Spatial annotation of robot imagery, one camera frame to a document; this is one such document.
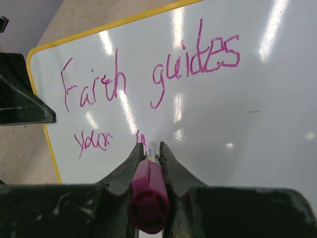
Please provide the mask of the yellow framed whiteboard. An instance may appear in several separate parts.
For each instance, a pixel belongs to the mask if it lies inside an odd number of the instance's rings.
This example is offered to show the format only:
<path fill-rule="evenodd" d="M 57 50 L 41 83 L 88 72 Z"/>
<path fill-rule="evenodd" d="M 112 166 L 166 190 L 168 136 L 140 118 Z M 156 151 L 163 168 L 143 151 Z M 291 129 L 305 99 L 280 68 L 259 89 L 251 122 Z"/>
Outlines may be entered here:
<path fill-rule="evenodd" d="M 101 180 L 165 142 L 209 185 L 317 204 L 317 3 L 188 0 L 35 48 L 58 179 Z"/>

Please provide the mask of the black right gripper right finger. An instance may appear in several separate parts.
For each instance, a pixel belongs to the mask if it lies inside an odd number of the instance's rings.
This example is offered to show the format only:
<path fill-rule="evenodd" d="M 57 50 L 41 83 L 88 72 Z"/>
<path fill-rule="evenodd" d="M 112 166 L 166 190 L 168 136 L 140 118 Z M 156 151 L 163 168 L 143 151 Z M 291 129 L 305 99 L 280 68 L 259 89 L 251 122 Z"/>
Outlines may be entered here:
<path fill-rule="evenodd" d="M 160 143 L 159 160 L 171 212 L 165 238 L 314 238 L 307 199 L 286 188 L 209 186 Z"/>

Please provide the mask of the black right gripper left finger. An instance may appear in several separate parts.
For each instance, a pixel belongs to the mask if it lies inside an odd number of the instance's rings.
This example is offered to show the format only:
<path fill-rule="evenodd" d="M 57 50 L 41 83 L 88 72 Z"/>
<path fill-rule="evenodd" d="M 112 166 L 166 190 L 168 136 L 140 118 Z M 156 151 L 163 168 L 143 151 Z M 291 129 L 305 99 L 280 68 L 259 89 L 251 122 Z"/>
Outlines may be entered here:
<path fill-rule="evenodd" d="M 97 183 L 1 185 L 1 237 L 138 237 L 127 210 L 143 155 L 143 145 L 136 144 L 128 158 Z"/>

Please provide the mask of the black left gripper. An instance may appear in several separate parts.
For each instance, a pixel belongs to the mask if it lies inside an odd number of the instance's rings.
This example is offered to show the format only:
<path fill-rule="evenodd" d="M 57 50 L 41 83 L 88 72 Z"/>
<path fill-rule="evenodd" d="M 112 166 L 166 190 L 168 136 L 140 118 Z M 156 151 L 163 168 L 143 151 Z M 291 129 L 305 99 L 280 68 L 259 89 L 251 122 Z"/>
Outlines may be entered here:
<path fill-rule="evenodd" d="M 0 16 L 0 33 L 8 19 Z M 55 123 L 56 114 L 32 90 L 26 62 L 21 54 L 0 54 L 0 123 Z"/>

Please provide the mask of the magenta marker cap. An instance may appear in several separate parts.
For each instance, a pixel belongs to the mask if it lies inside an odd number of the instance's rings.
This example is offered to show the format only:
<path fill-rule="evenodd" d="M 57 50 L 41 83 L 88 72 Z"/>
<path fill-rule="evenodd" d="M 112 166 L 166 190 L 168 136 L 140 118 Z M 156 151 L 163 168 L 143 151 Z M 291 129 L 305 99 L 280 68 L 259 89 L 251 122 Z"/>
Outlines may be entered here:
<path fill-rule="evenodd" d="M 129 221 L 148 234 L 160 232 L 170 213 L 161 166 L 149 159 L 141 161 L 132 179 L 132 190 L 127 210 Z"/>

